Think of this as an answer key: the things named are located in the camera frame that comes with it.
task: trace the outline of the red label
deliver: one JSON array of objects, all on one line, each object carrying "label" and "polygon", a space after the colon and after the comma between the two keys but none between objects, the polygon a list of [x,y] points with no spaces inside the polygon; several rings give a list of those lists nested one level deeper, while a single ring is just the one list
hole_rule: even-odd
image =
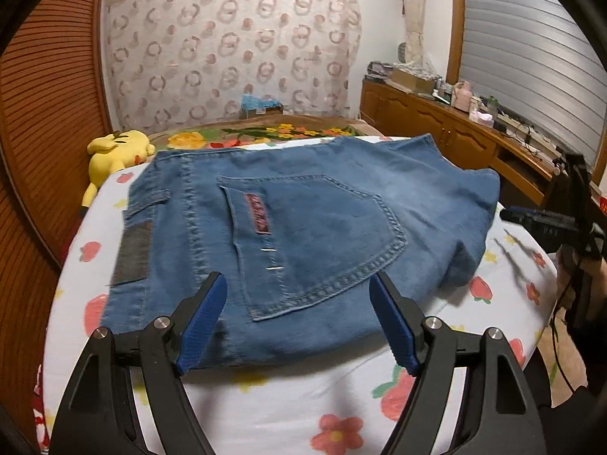
[{"label": "red label", "polygon": [[270,234],[268,225],[268,215],[263,206],[262,199],[253,193],[245,193],[245,198],[249,204],[253,222],[255,223],[255,232],[257,234]]}]

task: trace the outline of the floral bedsheet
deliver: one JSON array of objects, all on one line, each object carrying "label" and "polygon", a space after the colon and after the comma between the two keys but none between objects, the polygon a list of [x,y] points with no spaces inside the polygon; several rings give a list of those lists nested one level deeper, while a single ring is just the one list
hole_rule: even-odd
[{"label": "floral bedsheet", "polygon": [[294,139],[380,135],[359,120],[314,118],[309,116],[272,115],[263,119],[241,120],[200,126],[187,130],[155,133],[150,141],[157,150],[243,147]]},{"label": "floral bedsheet", "polygon": [[[305,134],[295,127],[282,129],[288,133],[280,129],[267,133],[278,138]],[[273,147],[263,143],[245,148],[329,141],[315,136]],[[52,434],[69,376],[87,337],[99,324],[123,229],[121,211],[127,206],[129,186],[147,166],[128,168],[107,179],[72,242],[47,328],[44,407],[40,405],[37,412],[43,446],[44,427]],[[555,276],[554,265],[533,238],[496,213],[474,278],[466,286],[440,290],[424,309],[457,330],[482,333],[490,326],[499,327],[524,364],[553,309]],[[148,450],[162,454],[141,373],[134,372],[132,377]],[[377,455],[394,429],[414,379],[395,364],[385,342],[376,340],[281,367],[194,370],[183,382],[216,453]],[[464,373],[457,369],[433,453],[448,449],[463,387]]]}]

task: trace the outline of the black cable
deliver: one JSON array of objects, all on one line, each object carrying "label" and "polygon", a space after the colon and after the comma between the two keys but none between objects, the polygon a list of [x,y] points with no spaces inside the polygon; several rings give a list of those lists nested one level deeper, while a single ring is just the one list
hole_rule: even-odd
[{"label": "black cable", "polygon": [[558,307],[560,306],[561,301],[563,300],[563,297],[565,297],[565,293],[567,293],[569,287],[571,286],[571,283],[573,282],[573,278],[576,275],[577,271],[580,269],[580,265],[581,264],[582,264],[582,260],[580,260],[580,262],[576,265],[576,268],[574,269],[573,273],[571,273],[571,277],[569,278],[569,282],[567,283],[567,286],[565,287],[565,290],[563,291],[563,293],[558,298],[557,304],[554,307],[554,311],[552,312],[552,319],[550,320],[550,328],[552,328],[552,350],[554,351],[554,360],[556,361],[558,370],[560,371],[561,375],[563,376],[563,379],[565,380],[565,383],[567,383],[567,386],[571,390],[571,393],[575,393],[575,390],[571,386],[571,383],[569,382],[569,379],[567,378],[567,375],[563,371],[563,367],[561,366],[561,363],[558,360],[557,343],[555,341],[555,333],[556,333],[557,325],[556,325],[556,323],[554,323],[554,320],[557,317]]}]

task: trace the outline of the white bedsheet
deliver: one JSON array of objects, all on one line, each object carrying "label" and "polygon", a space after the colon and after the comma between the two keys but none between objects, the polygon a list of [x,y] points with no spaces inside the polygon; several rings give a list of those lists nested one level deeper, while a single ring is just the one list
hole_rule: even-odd
[{"label": "white bedsheet", "polygon": [[[364,137],[368,142],[387,138]],[[306,139],[247,148],[314,144]],[[129,185],[146,168],[116,173],[85,217],[63,268],[50,315],[44,354],[44,406],[49,432],[72,369],[95,329],[109,292],[123,230]],[[424,307],[453,328],[503,330],[524,361],[530,357],[555,303],[556,269],[520,226],[494,220],[473,284],[440,291]],[[140,373],[135,401],[148,448],[164,453]],[[456,370],[434,453],[448,448],[462,395]],[[404,405],[412,380],[384,343],[368,343],[284,367],[190,372],[183,379],[198,420],[219,455],[378,455]]]}]

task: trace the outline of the stuffed animal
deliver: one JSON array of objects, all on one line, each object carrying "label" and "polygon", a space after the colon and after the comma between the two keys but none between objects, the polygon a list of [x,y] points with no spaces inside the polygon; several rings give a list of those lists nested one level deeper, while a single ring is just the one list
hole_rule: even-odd
[{"label": "stuffed animal", "polygon": [[88,208],[110,174],[143,164],[148,156],[154,155],[156,147],[150,144],[145,133],[131,130],[96,138],[87,145],[86,152],[92,155],[92,158],[89,162],[90,184],[84,192],[82,206]]}]

